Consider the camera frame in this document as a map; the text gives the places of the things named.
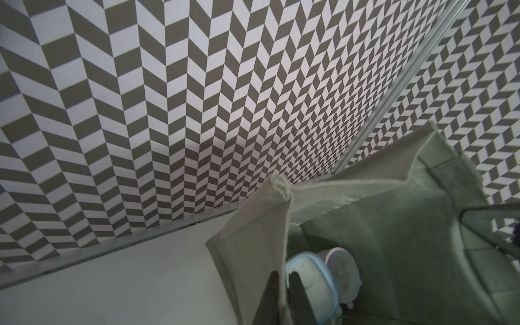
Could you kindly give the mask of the green canvas bag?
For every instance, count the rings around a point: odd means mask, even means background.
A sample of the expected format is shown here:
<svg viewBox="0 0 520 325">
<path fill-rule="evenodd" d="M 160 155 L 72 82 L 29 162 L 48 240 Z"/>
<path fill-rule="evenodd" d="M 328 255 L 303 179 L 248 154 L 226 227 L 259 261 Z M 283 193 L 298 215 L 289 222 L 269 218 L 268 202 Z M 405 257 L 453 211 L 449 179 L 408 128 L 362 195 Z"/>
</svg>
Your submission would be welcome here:
<svg viewBox="0 0 520 325">
<path fill-rule="evenodd" d="M 207 241 L 239 324 L 279 274 L 279 324 L 294 324 L 287 261 L 341 247 L 362 286 L 346 324 L 518 324 L 510 255 L 461 222 L 489 206 L 471 160 L 428 123 L 324 181 L 271 175 Z"/>
</svg>

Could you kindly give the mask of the light blue square clock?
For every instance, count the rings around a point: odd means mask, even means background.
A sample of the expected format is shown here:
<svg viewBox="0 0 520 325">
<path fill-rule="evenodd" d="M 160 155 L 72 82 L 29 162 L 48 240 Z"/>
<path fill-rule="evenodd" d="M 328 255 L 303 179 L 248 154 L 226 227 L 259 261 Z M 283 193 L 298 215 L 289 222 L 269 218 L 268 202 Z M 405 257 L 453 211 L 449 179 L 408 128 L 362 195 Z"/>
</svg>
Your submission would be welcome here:
<svg viewBox="0 0 520 325">
<path fill-rule="evenodd" d="M 339 308 L 339 294 L 324 261 L 313 252 L 302 252 L 286 263 L 287 278 L 297 272 L 318 324 L 330 324 Z"/>
</svg>

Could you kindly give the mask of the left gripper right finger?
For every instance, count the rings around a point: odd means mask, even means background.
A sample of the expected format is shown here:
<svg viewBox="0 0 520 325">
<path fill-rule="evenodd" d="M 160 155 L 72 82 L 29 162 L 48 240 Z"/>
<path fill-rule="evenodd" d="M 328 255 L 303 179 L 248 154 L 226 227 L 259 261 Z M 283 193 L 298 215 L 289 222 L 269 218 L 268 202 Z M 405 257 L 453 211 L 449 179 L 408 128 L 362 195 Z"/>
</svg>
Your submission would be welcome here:
<svg viewBox="0 0 520 325">
<path fill-rule="evenodd" d="M 317 325 L 301 277 L 297 272 L 292 272 L 289 274 L 288 280 L 288 300 L 293 323 L 296 325 Z"/>
</svg>

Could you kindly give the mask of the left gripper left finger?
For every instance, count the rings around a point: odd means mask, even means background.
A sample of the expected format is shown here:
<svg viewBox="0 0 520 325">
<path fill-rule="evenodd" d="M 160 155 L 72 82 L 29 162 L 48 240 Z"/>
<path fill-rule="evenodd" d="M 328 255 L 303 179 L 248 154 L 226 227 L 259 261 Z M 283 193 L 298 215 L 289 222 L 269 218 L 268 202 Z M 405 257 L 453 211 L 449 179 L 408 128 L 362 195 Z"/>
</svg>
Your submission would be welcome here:
<svg viewBox="0 0 520 325">
<path fill-rule="evenodd" d="M 279 324 L 279 274 L 273 271 L 268 278 L 259 307 L 257 308 L 253 325 Z"/>
</svg>

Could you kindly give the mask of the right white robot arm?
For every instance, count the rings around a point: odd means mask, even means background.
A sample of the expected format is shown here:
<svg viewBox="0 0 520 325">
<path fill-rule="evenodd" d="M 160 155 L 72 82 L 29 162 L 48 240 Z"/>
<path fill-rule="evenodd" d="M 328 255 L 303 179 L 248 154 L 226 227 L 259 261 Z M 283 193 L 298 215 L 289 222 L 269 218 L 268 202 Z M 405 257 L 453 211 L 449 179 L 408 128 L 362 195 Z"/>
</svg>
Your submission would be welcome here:
<svg viewBox="0 0 520 325">
<path fill-rule="evenodd" d="M 460 218 L 475 234 L 519 260 L 519 203 L 466 209 Z"/>
</svg>

